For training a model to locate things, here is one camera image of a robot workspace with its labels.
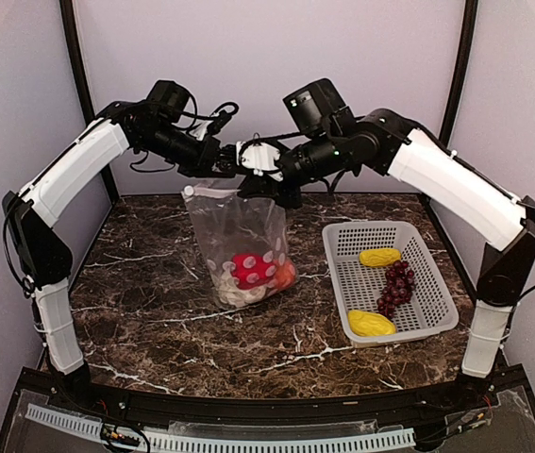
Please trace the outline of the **yellow vegetable toy front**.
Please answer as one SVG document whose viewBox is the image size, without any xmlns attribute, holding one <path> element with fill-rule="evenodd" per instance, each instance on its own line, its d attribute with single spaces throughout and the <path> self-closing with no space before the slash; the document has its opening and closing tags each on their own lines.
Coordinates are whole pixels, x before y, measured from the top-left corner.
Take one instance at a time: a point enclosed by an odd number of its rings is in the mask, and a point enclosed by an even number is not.
<svg viewBox="0 0 535 453">
<path fill-rule="evenodd" d="M 387 317 L 374 312 L 351 310 L 347 314 L 351 331 L 360 337 L 393 335 L 396 327 Z"/>
</svg>

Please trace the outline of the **orange pumpkin toy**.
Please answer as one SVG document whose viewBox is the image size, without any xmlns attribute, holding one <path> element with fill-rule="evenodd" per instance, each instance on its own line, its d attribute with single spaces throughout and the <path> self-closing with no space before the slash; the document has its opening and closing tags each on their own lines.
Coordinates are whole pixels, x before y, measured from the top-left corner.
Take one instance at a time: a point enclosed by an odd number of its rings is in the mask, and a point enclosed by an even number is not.
<svg viewBox="0 0 535 453">
<path fill-rule="evenodd" d="M 292 286 L 296 279 L 296 269 L 290 260 L 276 267 L 274 274 L 275 289 L 284 290 Z"/>
</svg>

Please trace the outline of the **white cauliflower toy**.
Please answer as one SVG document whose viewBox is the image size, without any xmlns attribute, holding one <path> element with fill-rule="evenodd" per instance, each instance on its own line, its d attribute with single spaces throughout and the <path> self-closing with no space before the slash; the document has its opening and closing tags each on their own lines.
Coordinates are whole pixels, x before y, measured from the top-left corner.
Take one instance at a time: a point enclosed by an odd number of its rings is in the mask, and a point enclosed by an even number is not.
<svg viewBox="0 0 535 453">
<path fill-rule="evenodd" d="M 229 272 L 223 272 L 216 280 L 217 299 L 227 307 L 243 308 L 260 302 L 265 297 L 266 291 L 266 285 L 259 285 L 249 290 L 239 289 Z"/>
</svg>

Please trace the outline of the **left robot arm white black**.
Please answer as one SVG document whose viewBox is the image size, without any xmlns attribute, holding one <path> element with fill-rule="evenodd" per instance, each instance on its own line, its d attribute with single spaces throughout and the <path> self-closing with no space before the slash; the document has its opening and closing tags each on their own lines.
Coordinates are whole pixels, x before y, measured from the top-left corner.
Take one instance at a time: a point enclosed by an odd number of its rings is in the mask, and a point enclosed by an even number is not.
<svg viewBox="0 0 535 453">
<path fill-rule="evenodd" d="M 36 329 L 51 365 L 69 376 L 60 393 L 76 410 L 91 411 L 98 392 L 74 375 L 87 364 L 70 301 L 75 259 L 61 232 L 65 215 L 100 173 L 128 151 L 159 156 L 190 176 L 217 175 L 226 166 L 219 161 L 216 136 L 235 113 L 235 107 L 221 106 L 199 116 L 200 126 L 190 132 L 176 123 L 183 111 L 164 102 L 113 102 L 21 189 L 4 196 L 2 235 L 9 270 L 33 302 Z"/>
</svg>

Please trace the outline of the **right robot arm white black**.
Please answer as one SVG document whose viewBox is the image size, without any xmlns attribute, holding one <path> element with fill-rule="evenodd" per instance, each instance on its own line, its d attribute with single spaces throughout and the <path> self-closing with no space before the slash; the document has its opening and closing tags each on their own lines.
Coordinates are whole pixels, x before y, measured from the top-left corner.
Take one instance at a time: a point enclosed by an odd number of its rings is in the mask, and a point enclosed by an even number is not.
<svg viewBox="0 0 535 453">
<path fill-rule="evenodd" d="M 469 408 L 481 397 L 481 378 L 491 373 L 497 351 L 508 338 L 510 315 L 535 262 L 533 200 L 491 182 L 425 126 L 390 109 L 376 109 L 359 119 L 340 109 L 321 117 L 305 135 L 308 141 L 292 149 L 280 136 L 238 142 L 236 162 L 247 173 L 241 196 L 267 197 L 284 208 L 297 208 L 302 186 L 368 167 L 410 184 L 485 239 L 463 375 L 446 390 L 453 408 Z"/>
</svg>

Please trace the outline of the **red bell pepper toy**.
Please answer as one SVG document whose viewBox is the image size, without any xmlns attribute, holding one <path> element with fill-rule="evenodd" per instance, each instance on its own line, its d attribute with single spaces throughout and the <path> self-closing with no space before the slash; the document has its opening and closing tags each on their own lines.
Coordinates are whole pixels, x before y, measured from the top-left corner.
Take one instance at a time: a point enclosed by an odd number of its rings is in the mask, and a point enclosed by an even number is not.
<svg viewBox="0 0 535 453">
<path fill-rule="evenodd" d="M 259 255 L 241 253 L 232 258 L 233 269 L 230 271 L 236 286 L 241 290 L 250 290 L 268 283 L 276 273 L 274 254 L 267 252 Z"/>
</svg>

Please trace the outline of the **dark red grape bunch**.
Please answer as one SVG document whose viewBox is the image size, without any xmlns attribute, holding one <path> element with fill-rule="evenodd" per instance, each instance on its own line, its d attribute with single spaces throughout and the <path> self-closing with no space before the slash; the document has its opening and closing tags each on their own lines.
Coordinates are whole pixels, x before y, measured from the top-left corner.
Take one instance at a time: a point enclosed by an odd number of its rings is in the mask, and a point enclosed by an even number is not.
<svg viewBox="0 0 535 453">
<path fill-rule="evenodd" d="M 396 309 L 410 302 L 415 289 L 415 274 L 407 261 L 398 260 L 385 271 L 385 279 L 376 301 L 377 311 L 392 320 Z"/>
</svg>

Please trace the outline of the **clear zip top bag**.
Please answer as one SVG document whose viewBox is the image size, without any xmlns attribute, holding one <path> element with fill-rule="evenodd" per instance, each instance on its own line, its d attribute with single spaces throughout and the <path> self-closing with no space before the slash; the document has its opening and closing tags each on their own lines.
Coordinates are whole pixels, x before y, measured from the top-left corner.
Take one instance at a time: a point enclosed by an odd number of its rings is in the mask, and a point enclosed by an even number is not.
<svg viewBox="0 0 535 453">
<path fill-rule="evenodd" d="M 237 254 L 272 252 L 276 266 L 286 260 L 293 262 L 288 247 L 286 211 L 273 200 L 245 199 L 235 189 L 208 184 L 188 185 L 181 195 L 215 292 L 217 278 L 223 272 L 230 273 L 232 258 Z M 275 289 L 274 277 L 264 285 L 267 291 L 261 301 L 292 287 Z"/>
</svg>

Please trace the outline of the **white plastic basket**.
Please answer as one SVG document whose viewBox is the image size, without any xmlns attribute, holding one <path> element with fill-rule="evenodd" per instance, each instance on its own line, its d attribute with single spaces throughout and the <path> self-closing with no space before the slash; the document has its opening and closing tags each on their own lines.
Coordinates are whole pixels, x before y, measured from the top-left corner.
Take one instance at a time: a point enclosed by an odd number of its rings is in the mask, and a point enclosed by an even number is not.
<svg viewBox="0 0 535 453">
<path fill-rule="evenodd" d="M 363 221 L 322 231 L 343 331 L 355 347 L 406 343 L 454 328 L 459 315 L 415 226 Z"/>
</svg>

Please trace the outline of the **yellow vegetable toy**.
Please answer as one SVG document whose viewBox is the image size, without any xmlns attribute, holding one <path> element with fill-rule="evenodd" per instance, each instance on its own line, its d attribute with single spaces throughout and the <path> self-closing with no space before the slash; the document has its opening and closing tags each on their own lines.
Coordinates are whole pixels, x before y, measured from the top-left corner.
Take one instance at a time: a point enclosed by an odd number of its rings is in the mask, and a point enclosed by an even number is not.
<svg viewBox="0 0 535 453">
<path fill-rule="evenodd" d="M 347 314 L 351 331 L 360 337 L 393 335 L 396 327 L 387 317 L 374 312 L 351 310 Z"/>
<path fill-rule="evenodd" d="M 359 253 L 359 262 L 367 267 L 387 267 L 401 260 L 401 252 L 395 248 L 377 248 Z"/>
</svg>

